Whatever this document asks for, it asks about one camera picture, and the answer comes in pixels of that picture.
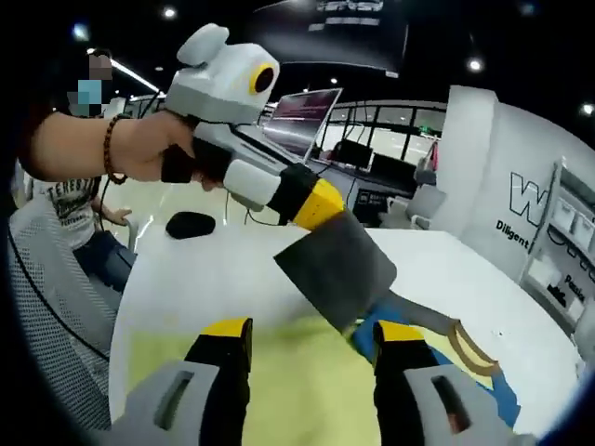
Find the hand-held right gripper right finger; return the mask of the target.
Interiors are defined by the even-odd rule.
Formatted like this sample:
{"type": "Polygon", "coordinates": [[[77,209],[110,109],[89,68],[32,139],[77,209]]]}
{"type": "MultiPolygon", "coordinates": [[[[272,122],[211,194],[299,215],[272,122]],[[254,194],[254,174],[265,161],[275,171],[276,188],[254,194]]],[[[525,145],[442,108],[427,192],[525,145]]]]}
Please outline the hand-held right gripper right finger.
{"type": "Polygon", "coordinates": [[[440,364],[414,327],[378,321],[374,404],[382,445],[536,445],[498,416],[486,389],[454,364],[440,364]]]}

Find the person's left hand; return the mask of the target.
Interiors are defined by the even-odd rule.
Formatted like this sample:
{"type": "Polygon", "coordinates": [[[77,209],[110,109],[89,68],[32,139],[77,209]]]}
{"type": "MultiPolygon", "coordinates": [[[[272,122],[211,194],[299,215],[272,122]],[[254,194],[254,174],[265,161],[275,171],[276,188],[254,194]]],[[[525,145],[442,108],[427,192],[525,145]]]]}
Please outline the person's left hand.
{"type": "Polygon", "coordinates": [[[113,171],[138,181],[198,182],[205,191],[222,182],[201,170],[192,148],[193,132],[177,115],[159,111],[114,127],[110,148],[113,171]]]}

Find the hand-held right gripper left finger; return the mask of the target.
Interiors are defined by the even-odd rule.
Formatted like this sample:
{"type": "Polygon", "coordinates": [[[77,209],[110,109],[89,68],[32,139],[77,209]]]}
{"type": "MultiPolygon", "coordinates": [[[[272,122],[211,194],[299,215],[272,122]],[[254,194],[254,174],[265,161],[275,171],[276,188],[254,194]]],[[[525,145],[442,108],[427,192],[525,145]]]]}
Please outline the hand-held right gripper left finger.
{"type": "Polygon", "coordinates": [[[252,360],[250,318],[215,322],[182,361],[139,382],[109,431],[111,445],[240,445],[252,360]]]}

